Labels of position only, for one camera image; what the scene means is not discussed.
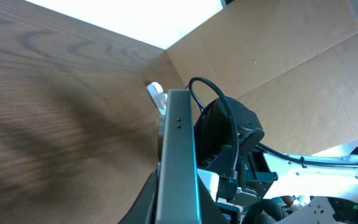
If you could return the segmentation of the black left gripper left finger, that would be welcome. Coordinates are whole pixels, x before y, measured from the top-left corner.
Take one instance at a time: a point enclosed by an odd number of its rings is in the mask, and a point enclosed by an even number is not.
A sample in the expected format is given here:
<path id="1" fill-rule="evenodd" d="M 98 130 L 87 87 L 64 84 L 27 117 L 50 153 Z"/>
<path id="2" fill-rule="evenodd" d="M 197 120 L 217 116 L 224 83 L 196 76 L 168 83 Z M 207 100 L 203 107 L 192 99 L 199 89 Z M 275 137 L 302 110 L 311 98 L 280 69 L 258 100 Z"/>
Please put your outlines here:
<path id="1" fill-rule="evenodd" d="M 158 194 L 158 175 L 152 172 L 119 224 L 153 224 Z"/>

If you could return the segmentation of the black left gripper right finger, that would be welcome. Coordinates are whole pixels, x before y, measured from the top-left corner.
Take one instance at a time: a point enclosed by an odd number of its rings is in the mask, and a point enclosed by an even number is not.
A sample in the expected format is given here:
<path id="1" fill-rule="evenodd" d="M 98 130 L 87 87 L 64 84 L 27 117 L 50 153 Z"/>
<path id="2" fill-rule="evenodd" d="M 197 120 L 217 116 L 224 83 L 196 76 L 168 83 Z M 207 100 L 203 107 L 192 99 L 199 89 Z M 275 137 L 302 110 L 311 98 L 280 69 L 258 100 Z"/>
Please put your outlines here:
<path id="1" fill-rule="evenodd" d="M 200 177 L 198 177 L 198 191 L 202 224 L 229 224 L 229 221 L 215 204 Z"/>

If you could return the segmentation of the Galaxy S25 Ultra smartphone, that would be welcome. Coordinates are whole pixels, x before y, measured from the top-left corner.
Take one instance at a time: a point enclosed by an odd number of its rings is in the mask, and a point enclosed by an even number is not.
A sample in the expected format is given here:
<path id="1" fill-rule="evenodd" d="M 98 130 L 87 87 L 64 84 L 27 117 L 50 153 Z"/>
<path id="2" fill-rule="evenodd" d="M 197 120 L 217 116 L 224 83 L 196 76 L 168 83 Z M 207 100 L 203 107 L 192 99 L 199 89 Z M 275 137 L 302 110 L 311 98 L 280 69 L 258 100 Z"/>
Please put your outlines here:
<path id="1" fill-rule="evenodd" d="M 169 90 L 156 223 L 201 223 L 189 90 Z"/>

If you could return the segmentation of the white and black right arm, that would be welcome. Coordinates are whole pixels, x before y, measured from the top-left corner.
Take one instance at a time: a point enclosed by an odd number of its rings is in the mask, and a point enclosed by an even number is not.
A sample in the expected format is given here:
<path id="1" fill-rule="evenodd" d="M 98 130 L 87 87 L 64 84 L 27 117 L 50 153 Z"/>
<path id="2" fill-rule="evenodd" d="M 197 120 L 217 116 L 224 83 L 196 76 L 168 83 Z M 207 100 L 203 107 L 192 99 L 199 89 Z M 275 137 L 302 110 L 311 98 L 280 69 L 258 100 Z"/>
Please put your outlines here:
<path id="1" fill-rule="evenodd" d="M 219 176 L 231 223 L 358 223 L 358 147 L 339 157 L 283 154 L 262 143 L 257 115 L 233 98 L 200 106 L 200 169 Z"/>

